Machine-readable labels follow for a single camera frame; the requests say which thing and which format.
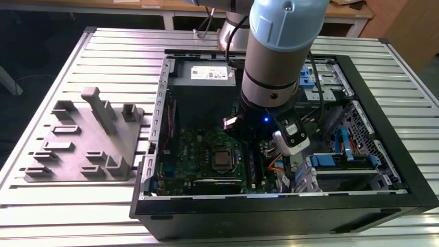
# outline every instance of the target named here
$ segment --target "motherboard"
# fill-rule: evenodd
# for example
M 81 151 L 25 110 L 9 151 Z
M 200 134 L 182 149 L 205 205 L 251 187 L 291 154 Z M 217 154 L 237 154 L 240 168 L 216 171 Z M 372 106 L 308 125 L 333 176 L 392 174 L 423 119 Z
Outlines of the motherboard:
M 276 174 L 263 171 L 261 179 L 256 180 L 257 168 L 245 165 L 257 159 L 259 168 L 263 170 L 267 167 L 271 156 L 265 151 L 271 145 L 271 142 L 259 143 L 260 155 L 256 157 L 245 144 L 228 136 L 221 128 L 181 129 L 176 161 L 160 163 L 157 194 L 181 196 L 213 191 L 213 194 L 277 192 Z M 195 188 L 209 191 L 193 191 Z

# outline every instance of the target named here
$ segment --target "wire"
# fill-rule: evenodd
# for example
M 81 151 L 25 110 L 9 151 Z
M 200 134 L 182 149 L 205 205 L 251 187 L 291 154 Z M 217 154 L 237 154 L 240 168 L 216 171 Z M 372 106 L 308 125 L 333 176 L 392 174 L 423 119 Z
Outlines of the wire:
M 316 85 L 316 89 L 319 91 L 319 98 L 320 98 L 320 117 L 319 117 L 319 120 L 317 120 L 317 123 L 320 125 L 321 124 L 321 120 L 323 120 L 323 112 L 324 112 L 323 91 L 321 91 L 319 73 L 316 72 L 316 65 L 315 65 L 315 60 L 313 60 L 313 56 L 312 56 L 311 50 L 308 52 L 308 56 L 309 56 L 309 61 L 311 61 L 311 66 L 312 66 L 313 77 L 315 77 L 315 85 Z
M 53 76 L 53 75 L 29 75 L 29 76 L 24 76 L 24 77 L 21 77 L 21 78 L 18 78 L 18 79 L 14 79 L 14 81 L 20 81 L 20 80 L 28 79 L 28 78 L 30 78 L 30 77 L 41 77 L 41 76 L 52 77 L 52 78 L 56 77 L 56 76 Z
M 231 66 L 231 64 L 229 64 L 229 62 L 231 62 L 231 60 L 229 60 L 229 49 L 231 49 L 232 39 L 233 39 L 236 31 L 239 30 L 240 26 L 244 24 L 247 18 L 248 18 L 248 16 L 245 15 L 241 18 L 240 22 L 237 23 L 236 27 L 233 28 L 231 35 L 228 36 L 228 41 L 227 41 L 227 46 L 225 46 L 225 62 L 227 62 L 228 66 Z
M 200 26 L 199 26 L 199 29 L 196 30 L 196 32 L 197 32 L 197 37 L 199 37 L 201 40 L 204 39 L 204 37 L 205 37 L 205 35 L 207 35 L 207 32 L 208 32 L 208 29 L 211 28 L 215 9 L 212 9 L 212 12 L 208 13 L 208 8 L 205 7 L 205 11 L 207 11 L 207 18 L 204 19 L 203 23 L 201 23 Z M 203 36 L 200 37 L 199 30 L 200 30 L 201 27 L 204 26 L 204 23 L 205 23 L 207 20 L 208 20 L 208 23 L 207 23 L 205 31 L 204 31 Z
M 28 79 L 30 77 L 52 77 L 52 78 L 54 78 L 56 76 L 52 76 L 52 75 L 29 75 L 29 76 L 24 76 L 21 78 L 18 78 L 18 79 L 14 79 L 13 81 L 14 81 L 14 95 L 16 96 L 18 96 L 17 83 L 16 82 L 20 81 L 20 80 Z
M 277 172 L 284 172 L 284 170 L 281 168 L 273 167 L 273 164 L 276 163 L 276 160 L 280 158 L 281 153 L 277 154 L 277 156 L 275 157 L 273 161 L 269 163 L 268 165 L 268 171 L 277 171 Z
M 165 106 L 166 106 L 166 138 L 165 138 L 165 142 L 162 144 L 161 150 L 158 151 L 158 154 L 161 154 L 161 152 L 164 151 L 165 145 L 169 141 L 170 138 L 170 107 L 169 107 L 169 101 L 165 101 Z
M 297 90 L 299 90 L 299 84 L 300 84 L 300 81 L 299 81 L 300 79 L 297 79 L 297 81 L 296 81 L 296 84 L 295 84 L 295 90 L 293 90 L 293 92 L 291 93 L 291 95 L 295 95 L 296 94 L 296 92 L 297 92 Z

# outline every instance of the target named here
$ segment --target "metal table surface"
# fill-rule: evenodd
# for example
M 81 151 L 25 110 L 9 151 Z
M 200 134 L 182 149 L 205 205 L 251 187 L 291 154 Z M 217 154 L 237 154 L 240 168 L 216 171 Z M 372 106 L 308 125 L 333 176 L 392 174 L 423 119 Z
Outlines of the metal table surface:
M 113 107 L 136 103 L 142 117 L 144 151 L 165 48 L 216 49 L 216 34 L 197 40 L 191 31 L 88 29 L 65 62 L 0 172 L 0 245 L 88 246 L 156 244 L 144 226 L 128 218 L 133 178 L 126 182 L 26 183 L 21 167 L 32 162 L 58 99 L 85 106 L 80 91 L 98 86 Z M 375 39 L 319 37 L 315 54 L 349 55 L 428 183 L 439 194 L 437 100 L 389 45 Z M 407 216 L 359 234 L 180 241 L 182 245 L 437 245 L 439 210 Z

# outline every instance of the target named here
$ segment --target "blue latch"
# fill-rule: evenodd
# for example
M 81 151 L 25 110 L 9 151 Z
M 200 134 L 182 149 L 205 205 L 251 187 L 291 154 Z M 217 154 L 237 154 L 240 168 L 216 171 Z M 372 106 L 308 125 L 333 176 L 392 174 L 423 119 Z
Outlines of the blue latch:
M 379 162 L 377 162 L 376 156 L 375 156 L 375 155 L 371 155 L 371 156 L 369 156 L 369 160 L 371 160 L 371 163 L 372 163 L 373 168 L 376 168 L 377 165 L 379 165 Z
M 313 86 L 315 83 L 309 79 L 309 70 L 305 66 L 303 66 L 300 70 L 299 88 L 311 89 Z

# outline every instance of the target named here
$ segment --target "blue drive bracket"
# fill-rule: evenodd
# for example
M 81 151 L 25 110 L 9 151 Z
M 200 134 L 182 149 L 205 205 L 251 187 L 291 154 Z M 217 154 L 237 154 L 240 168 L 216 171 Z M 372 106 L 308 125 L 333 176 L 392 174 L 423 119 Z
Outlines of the blue drive bracket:
M 340 134 L 343 135 L 343 147 L 344 147 L 344 153 L 348 158 L 348 161 L 353 160 L 352 156 L 352 150 L 351 150 L 351 144 L 349 144 L 349 137 L 348 137 L 348 131 L 345 128 L 339 128 L 335 134 L 335 152 L 340 153 L 340 142 L 339 142 L 339 137 Z
M 299 77 L 299 88 L 312 89 L 315 86 L 313 81 L 309 79 L 309 70 L 305 66 L 301 67 L 300 77 Z
M 333 158 L 328 154 L 319 154 L 309 157 L 311 165 L 317 166 L 335 166 Z

